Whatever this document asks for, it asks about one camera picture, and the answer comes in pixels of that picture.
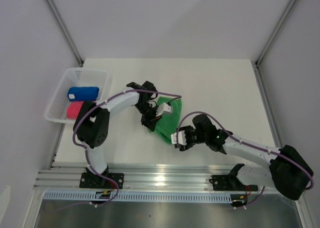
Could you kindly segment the green towel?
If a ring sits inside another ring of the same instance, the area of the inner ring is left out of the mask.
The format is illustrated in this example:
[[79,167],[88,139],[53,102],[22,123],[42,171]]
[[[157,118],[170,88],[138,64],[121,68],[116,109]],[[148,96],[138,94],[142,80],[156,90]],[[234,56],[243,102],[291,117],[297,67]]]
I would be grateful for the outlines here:
[[182,112],[182,100],[176,99],[170,101],[171,98],[160,96],[157,101],[150,101],[149,105],[154,108],[156,105],[160,106],[164,103],[170,103],[172,108],[171,114],[163,114],[162,118],[160,118],[155,124],[155,134],[159,136],[165,143],[171,145],[171,135],[177,130],[181,112]]

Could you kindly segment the blue towel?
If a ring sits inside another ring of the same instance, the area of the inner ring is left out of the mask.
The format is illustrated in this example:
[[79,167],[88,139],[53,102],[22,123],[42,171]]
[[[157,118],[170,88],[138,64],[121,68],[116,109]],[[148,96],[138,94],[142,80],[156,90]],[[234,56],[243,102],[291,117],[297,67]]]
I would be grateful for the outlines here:
[[97,86],[73,86],[68,90],[67,98],[70,102],[95,101],[99,91]]

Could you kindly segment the red towel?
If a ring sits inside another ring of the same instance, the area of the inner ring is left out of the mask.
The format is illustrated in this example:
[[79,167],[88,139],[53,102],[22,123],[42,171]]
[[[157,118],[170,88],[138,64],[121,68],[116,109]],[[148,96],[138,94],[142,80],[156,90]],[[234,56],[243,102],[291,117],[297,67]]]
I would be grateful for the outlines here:
[[76,120],[84,101],[73,101],[66,110],[66,117],[69,120]]

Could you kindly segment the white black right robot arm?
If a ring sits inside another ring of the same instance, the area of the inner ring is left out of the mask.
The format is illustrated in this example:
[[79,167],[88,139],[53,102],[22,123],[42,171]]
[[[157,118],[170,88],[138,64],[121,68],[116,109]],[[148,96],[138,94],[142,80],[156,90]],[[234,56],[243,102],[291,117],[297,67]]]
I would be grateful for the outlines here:
[[243,191],[246,186],[276,189],[290,200],[297,201],[313,187],[313,171],[291,146],[268,147],[234,135],[224,129],[185,126],[171,135],[171,142],[180,151],[196,144],[205,144],[212,151],[240,157],[251,164],[237,163],[227,175],[211,178],[215,191]]

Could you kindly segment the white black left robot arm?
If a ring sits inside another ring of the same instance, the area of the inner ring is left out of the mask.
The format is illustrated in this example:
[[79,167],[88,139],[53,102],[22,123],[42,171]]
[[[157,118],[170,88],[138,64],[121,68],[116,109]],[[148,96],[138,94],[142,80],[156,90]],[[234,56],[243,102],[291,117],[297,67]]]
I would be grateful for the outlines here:
[[139,85],[130,82],[124,91],[105,101],[85,101],[82,104],[73,126],[72,140],[75,145],[85,149],[88,170],[93,173],[90,180],[97,188],[105,187],[109,181],[105,173],[108,165],[101,145],[107,139],[110,118],[134,106],[141,114],[141,124],[153,132],[161,118],[157,115],[157,108],[149,103],[154,99],[153,95],[158,95],[153,83],[145,81]]

